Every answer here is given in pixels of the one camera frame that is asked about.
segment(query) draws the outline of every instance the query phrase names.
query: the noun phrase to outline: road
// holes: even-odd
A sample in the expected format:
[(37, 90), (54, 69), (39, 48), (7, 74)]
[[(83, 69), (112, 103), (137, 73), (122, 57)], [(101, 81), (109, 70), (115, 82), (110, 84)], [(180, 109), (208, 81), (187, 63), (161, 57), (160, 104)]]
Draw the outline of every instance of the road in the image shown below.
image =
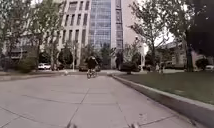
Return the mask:
[(203, 128), (107, 76), (0, 82), (0, 128)]

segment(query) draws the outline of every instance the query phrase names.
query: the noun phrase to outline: white car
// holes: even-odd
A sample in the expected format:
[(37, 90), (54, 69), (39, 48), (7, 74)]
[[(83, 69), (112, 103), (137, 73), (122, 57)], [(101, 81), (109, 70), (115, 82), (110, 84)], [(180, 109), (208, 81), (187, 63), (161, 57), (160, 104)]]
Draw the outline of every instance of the white car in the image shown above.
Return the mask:
[(214, 66), (213, 66), (213, 65), (207, 65), (207, 66), (206, 66), (206, 69), (207, 69), (207, 70), (213, 70), (213, 69), (214, 69)]
[(38, 66), (39, 70), (50, 70), (51, 65), (47, 63), (40, 63)]

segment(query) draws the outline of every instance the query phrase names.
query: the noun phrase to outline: street lamp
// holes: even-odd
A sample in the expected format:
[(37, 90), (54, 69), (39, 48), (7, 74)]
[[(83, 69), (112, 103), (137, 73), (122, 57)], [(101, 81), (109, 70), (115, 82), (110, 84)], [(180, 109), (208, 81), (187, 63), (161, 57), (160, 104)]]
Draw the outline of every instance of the street lamp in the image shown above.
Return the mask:
[(75, 71), (75, 45), (73, 45), (73, 72)]

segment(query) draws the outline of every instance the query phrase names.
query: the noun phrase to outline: building facade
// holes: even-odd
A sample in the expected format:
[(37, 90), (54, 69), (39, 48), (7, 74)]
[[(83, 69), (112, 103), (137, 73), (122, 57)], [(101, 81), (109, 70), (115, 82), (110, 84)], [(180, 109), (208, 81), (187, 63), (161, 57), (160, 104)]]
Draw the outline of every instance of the building facade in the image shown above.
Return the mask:
[(103, 44), (122, 49), (124, 43), (133, 43), (136, 34), (129, 28), (134, 23), (129, 5), (133, 0), (66, 0), (58, 49), (66, 41), (78, 43), (77, 64), (81, 49), (93, 44), (101, 49)]

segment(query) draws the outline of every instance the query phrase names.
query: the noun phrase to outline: glass facade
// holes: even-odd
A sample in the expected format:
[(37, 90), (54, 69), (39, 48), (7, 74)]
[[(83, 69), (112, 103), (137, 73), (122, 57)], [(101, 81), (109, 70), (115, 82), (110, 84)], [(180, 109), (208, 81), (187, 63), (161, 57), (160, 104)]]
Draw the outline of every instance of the glass facade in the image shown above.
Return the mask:
[(111, 44), (111, 0), (92, 0), (89, 43), (99, 49)]

